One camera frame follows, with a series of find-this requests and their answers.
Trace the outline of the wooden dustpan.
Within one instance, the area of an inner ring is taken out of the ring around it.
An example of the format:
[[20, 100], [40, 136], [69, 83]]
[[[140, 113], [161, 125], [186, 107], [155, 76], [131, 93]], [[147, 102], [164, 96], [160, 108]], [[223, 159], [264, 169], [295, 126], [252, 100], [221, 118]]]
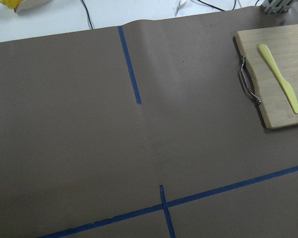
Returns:
[[51, 0], [22, 0], [18, 6], [14, 9], [15, 13], [19, 13], [23, 10], [29, 10], [35, 7], [42, 6], [49, 3]]

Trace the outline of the yellow plastic knife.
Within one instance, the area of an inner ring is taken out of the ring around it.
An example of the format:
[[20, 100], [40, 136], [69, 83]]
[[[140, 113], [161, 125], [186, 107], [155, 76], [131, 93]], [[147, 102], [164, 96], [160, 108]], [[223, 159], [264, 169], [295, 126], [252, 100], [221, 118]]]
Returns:
[[260, 44], [258, 49], [280, 84], [294, 114], [298, 114], [298, 100], [292, 85], [283, 78], [268, 46], [266, 44]]

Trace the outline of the aluminium frame post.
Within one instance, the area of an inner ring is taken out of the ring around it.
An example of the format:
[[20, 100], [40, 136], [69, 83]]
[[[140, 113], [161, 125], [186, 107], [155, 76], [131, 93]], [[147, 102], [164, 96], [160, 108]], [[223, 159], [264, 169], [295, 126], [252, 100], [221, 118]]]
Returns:
[[295, 0], [265, 0], [260, 5], [260, 9], [266, 14], [285, 13], [295, 2]]

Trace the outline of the wooden cutting board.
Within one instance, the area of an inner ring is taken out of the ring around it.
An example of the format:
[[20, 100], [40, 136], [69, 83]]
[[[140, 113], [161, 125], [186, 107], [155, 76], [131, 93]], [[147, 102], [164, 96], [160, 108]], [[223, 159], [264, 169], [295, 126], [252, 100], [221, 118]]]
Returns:
[[298, 124], [298, 24], [238, 31], [235, 39], [265, 127]]

